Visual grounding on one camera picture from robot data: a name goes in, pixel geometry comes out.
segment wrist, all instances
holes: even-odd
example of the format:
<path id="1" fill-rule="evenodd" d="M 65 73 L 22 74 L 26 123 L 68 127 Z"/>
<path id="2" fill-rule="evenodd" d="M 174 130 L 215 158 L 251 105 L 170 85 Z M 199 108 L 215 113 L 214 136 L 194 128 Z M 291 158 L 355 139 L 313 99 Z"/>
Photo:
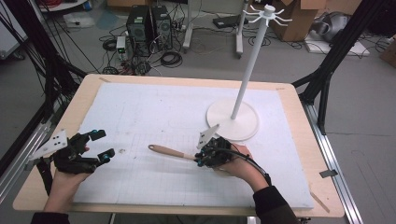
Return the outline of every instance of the wrist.
<path id="1" fill-rule="evenodd" d="M 257 192 L 260 189 L 268 188 L 269 185 L 262 173 L 260 173 L 256 168 L 252 168 L 254 170 L 249 170 L 244 179 L 253 189 L 253 192 Z"/>
<path id="2" fill-rule="evenodd" d="M 73 203 L 73 198 L 78 190 L 78 186 L 79 183 L 72 184 L 71 186 L 64 186 L 63 189 L 59 186 L 52 186 L 43 212 L 67 213 Z"/>

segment white cable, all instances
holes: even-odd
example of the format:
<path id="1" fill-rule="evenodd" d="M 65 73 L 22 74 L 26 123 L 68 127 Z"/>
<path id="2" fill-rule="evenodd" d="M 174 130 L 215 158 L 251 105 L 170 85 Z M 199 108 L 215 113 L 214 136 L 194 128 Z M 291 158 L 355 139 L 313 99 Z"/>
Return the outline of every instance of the white cable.
<path id="1" fill-rule="evenodd" d="M 151 67 L 151 68 L 154 69 L 155 71 L 157 71 L 158 74 L 160 74 L 161 77 L 163 76 L 163 74 L 157 68 L 155 68 L 155 67 Z"/>
<path id="2" fill-rule="evenodd" d="M 215 52 L 215 51 L 217 51 L 217 50 L 225 49 L 225 48 L 227 47 L 227 42 L 228 42 L 227 39 L 228 39 L 228 36 L 226 35 L 226 36 L 225 36 L 225 45 L 224 45 L 223 47 L 220 47 L 220 48 L 217 48 L 217 49 L 212 49 L 212 50 L 210 50 L 210 51 L 208 51 L 208 52 L 204 52 L 205 49 L 206 49 L 206 46 L 201 42 L 200 39 L 194 38 L 194 39 L 191 40 L 191 43 L 192 43 L 193 40 L 198 40 L 198 41 L 199 41 L 199 45 L 202 45 L 202 46 L 204 47 L 204 49 L 203 49 L 202 51 L 200 51 L 200 52 L 197 52 L 196 50 L 194 50 L 193 46 L 191 45 L 191 50 L 192 50 L 192 52 L 194 52 L 194 53 L 196 53 L 196 54 L 199 54 L 199 55 L 211 54 L 211 53 L 213 53 L 213 52 Z"/>

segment wooden tabletop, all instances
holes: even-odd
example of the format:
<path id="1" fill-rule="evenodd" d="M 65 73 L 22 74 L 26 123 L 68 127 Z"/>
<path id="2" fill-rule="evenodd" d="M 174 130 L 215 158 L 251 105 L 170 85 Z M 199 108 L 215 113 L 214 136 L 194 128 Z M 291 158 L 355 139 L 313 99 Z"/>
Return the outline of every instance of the wooden tabletop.
<path id="1" fill-rule="evenodd" d="M 84 78 L 54 133 L 59 132 L 61 129 L 66 129 L 69 134 L 68 137 L 71 137 L 78 131 L 80 124 L 92 105 L 96 93 L 104 82 L 236 89 L 239 89 L 241 85 L 240 81 L 231 80 L 88 75 Z M 322 178 L 319 174 L 327 170 L 327 166 L 294 87 L 285 83 L 249 82 L 247 88 L 277 91 L 280 96 L 290 126 L 290 132 L 300 156 L 305 177 L 315 204 L 315 207 L 309 210 L 293 209 L 296 216 L 342 217 L 345 213 L 344 208 L 332 179 L 330 177 Z M 37 169 L 34 169 L 22 186 L 13 207 L 16 210 L 40 211 L 44 207 L 47 198 L 41 176 Z M 255 216 L 253 208 L 200 206 L 74 203 L 71 210 L 81 212 Z"/>

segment round white base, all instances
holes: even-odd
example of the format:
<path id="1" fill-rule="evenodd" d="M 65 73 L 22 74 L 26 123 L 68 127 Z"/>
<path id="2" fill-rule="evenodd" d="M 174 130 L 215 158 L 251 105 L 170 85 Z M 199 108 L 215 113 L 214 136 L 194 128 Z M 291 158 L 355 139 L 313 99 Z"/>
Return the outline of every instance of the round white base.
<path id="1" fill-rule="evenodd" d="M 220 125 L 217 134 L 231 141 L 244 141 L 259 130 L 259 116 L 252 106 L 242 102 L 236 119 L 231 119 L 235 100 L 220 100 L 209 107 L 206 120 L 210 127 Z"/>

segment white pole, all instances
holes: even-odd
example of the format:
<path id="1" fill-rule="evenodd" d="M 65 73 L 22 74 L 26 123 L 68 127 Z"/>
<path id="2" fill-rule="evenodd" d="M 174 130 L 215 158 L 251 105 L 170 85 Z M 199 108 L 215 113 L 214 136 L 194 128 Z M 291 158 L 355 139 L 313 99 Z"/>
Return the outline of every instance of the white pole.
<path id="1" fill-rule="evenodd" d="M 256 63 L 257 56 L 259 55 L 262 41 L 264 40 L 265 32 L 267 31 L 267 19 L 261 18 L 259 32 L 257 33 L 253 51 L 251 51 L 250 59 L 247 63 L 247 70 L 245 71 L 244 79 L 242 79 L 241 88 L 239 89 L 238 98 L 236 98 L 235 106 L 233 107 L 233 114 L 231 119 L 235 119 L 238 114 L 239 106 L 244 98 L 245 90 L 247 89 L 250 80 L 251 72 L 253 71 L 254 64 Z"/>

